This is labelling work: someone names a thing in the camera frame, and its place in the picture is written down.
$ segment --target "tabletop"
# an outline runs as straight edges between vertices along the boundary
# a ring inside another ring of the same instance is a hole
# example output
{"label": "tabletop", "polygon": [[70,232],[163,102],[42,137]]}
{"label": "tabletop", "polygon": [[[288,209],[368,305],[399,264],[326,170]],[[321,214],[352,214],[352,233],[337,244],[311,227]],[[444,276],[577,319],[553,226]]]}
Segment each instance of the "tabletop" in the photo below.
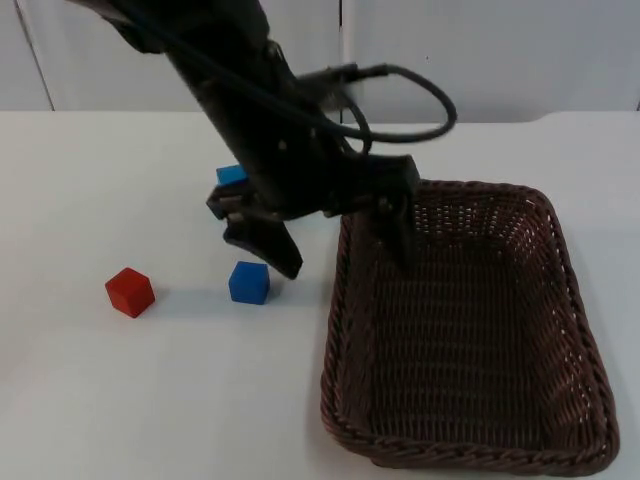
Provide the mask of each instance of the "tabletop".
{"label": "tabletop", "polygon": [[[438,141],[377,150],[413,154],[423,178],[549,196],[621,428],[617,460],[593,478],[632,478],[640,114],[462,124]],[[252,257],[223,242],[205,200],[216,167],[233,163],[200,114],[0,114],[0,478],[476,478],[380,469],[325,433],[320,375],[339,222],[291,222],[299,278],[271,271],[267,305],[232,303],[228,276]],[[157,292],[136,320],[104,290],[125,266]]]}

